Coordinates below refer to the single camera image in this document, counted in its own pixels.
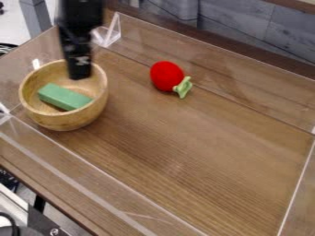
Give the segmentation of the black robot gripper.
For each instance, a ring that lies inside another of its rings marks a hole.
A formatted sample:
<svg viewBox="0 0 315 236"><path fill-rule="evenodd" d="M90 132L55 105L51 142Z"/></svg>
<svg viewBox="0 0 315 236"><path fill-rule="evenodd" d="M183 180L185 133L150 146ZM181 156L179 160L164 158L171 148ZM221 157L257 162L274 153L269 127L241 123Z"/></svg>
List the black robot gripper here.
<svg viewBox="0 0 315 236"><path fill-rule="evenodd" d="M70 77L91 76L91 31L103 24L103 0L58 0L55 23Z"/></svg>

